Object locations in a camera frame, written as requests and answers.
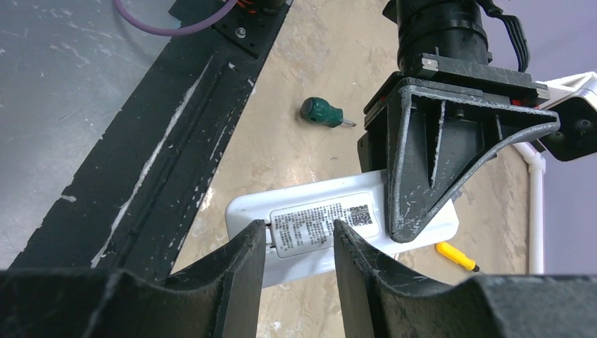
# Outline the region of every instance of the black plastic bracket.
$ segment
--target black plastic bracket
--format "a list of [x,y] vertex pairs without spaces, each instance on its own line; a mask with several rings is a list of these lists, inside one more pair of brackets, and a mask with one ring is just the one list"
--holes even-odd
[[334,222],[347,337],[593,337],[594,277],[475,276],[452,287],[413,271]]
[[126,270],[0,271],[2,337],[255,337],[265,223],[161,284]]
[[413,241],[500,149],[560,126],[556,113],[514,106],[507,96],[393,76],[386,84],[394,88],[367,106],[358,150],[364,172],[388,170],[387,226],[399,243]]
[[572,161],[596,153],[597,110],[591,103],[594,97],[597,96],[593,91],[585,89],[550,108],[560,114],[561,127],[541,138],[540,149],[545,146],[559,161]]
[[[222,5],[176,0],[169,13],[187,26]],[[55,202],[11,268],[97,264],[145,280],[169,275],[288,10],[268,14],[257,57],[214,27],[172,38],[64,189],[77,201]]]

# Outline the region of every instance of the label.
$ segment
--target label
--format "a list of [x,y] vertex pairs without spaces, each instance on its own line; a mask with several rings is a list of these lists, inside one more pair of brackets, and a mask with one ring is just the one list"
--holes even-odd
[[280,258],[334,246],[334,220],[343,220],[361,237],[379,234],[373,200],[359,194],[272,211],[273,245]]

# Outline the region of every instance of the white pvc pipe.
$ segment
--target white pvc pipe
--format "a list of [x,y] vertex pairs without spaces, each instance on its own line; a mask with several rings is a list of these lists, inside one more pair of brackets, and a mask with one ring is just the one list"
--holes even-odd
[[530,144],[518,143],[514,147],[529,165],[529,274],[545,273],[545,248],[543,246],[543,174],[545,158]]

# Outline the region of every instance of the barcode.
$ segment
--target barcode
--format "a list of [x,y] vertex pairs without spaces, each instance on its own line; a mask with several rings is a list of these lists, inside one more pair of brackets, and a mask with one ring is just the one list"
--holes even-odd
[[372,224],[371,214],[369,214],[369,206],[353,206],[349,208],[352,220],[352,226],[360,227],[362,225]]

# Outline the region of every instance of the marble floor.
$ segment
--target marble floor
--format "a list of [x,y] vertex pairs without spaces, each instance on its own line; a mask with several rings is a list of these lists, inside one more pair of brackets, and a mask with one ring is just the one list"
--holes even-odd
[[[235,197],[360,172],[357,139],[364,105],[396,70],[396,26],[387,0],[295,1],[224,153],[174,266],[179,270],[227,242],[224,212]],[[329,129],[297,116],[321,96],[360,125]],[[450,241],[486,273],[527,269],[527,165],[507,148],[466,183]],[[443,282],[471,274],[432,247],[399,260]],[[327,273],[264,289],[258,337],[343,337],[336,276]]]

